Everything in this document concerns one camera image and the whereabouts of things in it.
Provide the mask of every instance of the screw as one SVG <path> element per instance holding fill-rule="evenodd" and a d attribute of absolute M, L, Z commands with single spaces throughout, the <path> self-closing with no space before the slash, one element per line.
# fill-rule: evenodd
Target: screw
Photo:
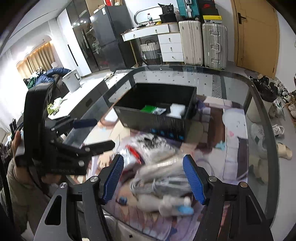
<path fill-rule="evenodd" d="M 215 176 L 210 176 L 209 181 L 214 183 L 217 181 L 217 178 Z"/>
<path fill-rule="evenodd" d="M 247 188 L 247 187 L 248 187 L 248 184 L 245 183 L 245 182 L 241 182 L 241 187 L 242 187 L 242 188 Z"/>
<path fill-rule="evenodd" d="M 90 178 L 90 180 L 91 180 L 92 183 L 95 183 L 98 180 L 98 177 L 93 176 L 93 177 Z"/>
<path fill-rule="evenodd" d="M 67 183 L 61 183 L 59 186 L 60 188 L 65 188 L 68 184 Z"/>
<path fill-rule="evenodd" d="M 80 167 L 84 167 L 84 161 L 79 161 L 79 162 L 78 162 L 78 165 L 79 165 Z"/>

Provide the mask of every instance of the white drawer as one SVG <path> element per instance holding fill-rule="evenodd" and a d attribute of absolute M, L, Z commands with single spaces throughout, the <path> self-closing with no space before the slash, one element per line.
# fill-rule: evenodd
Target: white drawer
<path fill-rule="evenodd" d="M 183 53 L 163 53 L 164 62 L 184 62 Z"/>
<path fill-rule="evenodd" d="M 181 43 L 180 33 L 158 35 L 160 44 Z"/>
<path fill-rule="evenodd" d="M 160 44 L 160 49 L 162 53 L 183 53 L 182 44 Z"/>
<path fill-rule="evenodd" d="M 164 25 L 155 25 L 151 27 L 145 27 L 142 29 L 138 29 L 129 33 L 126 33 L 123 35 L 123 40 L 128 41 L 131 39 L 137 39 L 149 35 L 154 35 L 154 34 L 164 34 L 164 33 L 169 33 L 170 30 L 168 28 L 167 24 Z"/>

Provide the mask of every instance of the door frame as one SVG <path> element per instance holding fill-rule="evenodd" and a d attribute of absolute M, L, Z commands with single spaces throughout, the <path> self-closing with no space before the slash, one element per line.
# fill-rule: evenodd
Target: door frame
<path fill-rule="evenodd" d="M 236 6 L 235 6 L 235 1 L 234 0 L 230 0 L 231 2 L 231 6 L 232 6 L 232 12 L 233 12 L 233 22 L 234 22 L 234 63 L 237 66 L 237 59 L 238 59 L 238 46 L 239 46 L 239 31 L 238 31 L 238 19 L 237 19 L 237 10 L 236 10 Z M 278 64 L 278 60 L 279 60 L 279 19 L 278 19 L 278 15 L 276 13 L 276 9 L 273 7 L 274 10 L 274 14 L 276 16 L 276 31 L 277 31 L 277 48 L 276 48 L 276 59 L 274 62 L 274 72 L 273 75 L 271 76 L 272 78 L 275 78 L 276 75 L 276 70 L 277 70 L 277 64 Z"/>

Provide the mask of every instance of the silver suitcase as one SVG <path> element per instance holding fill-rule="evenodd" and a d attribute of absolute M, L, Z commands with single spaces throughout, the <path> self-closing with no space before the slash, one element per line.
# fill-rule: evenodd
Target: silver suitcase
<path fill-rule="evenodd" d="M 181 21 L 179 28 L 185 64 L 203 65 L 201 23 Z"/>
<path fill-rule="evenodd" d="M 205 66 L 222 70 L 226 68 L 228 54 L 227 28 L 219 23 L 202 25 Z"/>

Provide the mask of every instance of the green packet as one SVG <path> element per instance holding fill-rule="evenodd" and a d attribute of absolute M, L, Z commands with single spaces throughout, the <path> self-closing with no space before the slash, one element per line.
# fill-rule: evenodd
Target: green packet
<path fill-rule="evenodd" d="M 145 107 L 141 109 L 141 112 L 146 112 L 146 113 L 156 114 L 156 115 L 161 115 L 165 111 L 166 111 L 166 108 L 159 108 L 152 105 L 145 105 Z"/>

